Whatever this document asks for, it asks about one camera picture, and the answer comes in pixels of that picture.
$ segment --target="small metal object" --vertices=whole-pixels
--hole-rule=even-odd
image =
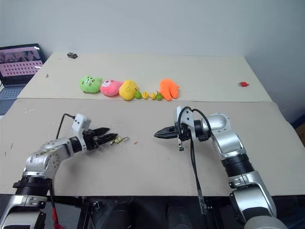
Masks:
[[[77,57],[77,54],[73,53],[73,52],[70,52],[70,53],[67,54],[67,56],[72,58],[72,59],[75,59]]]
[[[116,144],[119,144],[121,141],[126,142],[128,140],[129,140],[129,137],[116,136],[116,138],[110,142],[110,145],[114,146]]]

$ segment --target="pink plush toy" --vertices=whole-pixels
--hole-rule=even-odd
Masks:
[[[101,85],[101,92],[106,96],[114,96],[119,93],[119,88],[123,82],[116,80],[106,80]]]

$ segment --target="laptop keyboard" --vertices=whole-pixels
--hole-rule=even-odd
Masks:
[[[0,92],[0,100],[16,99],[23,88],[4,88]]]

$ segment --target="green plush toy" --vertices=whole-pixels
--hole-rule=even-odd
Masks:
[[[102,80],[102,78],[96,78],[87,75],[80,80],[80,88],[83,92],[86,93],[97,93],[100,91]]]

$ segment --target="small yellow toy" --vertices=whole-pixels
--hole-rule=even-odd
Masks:
[[[134,98],[135,92],[138,90],[137,84],[132,80],[125,80],[119,89],[120,97],[124,100],[131,100]]]
[[[156,94],[155,94],[155,93],[150,93],[150,94],[149,94],[149,97],[150,97],[152,100],[154,100],[154,99],[156,99]]]
[[[147,92],[143,92],[142,93],[142,97],[143,97],[143,99],[147,99],[148,98],[148,93]]]

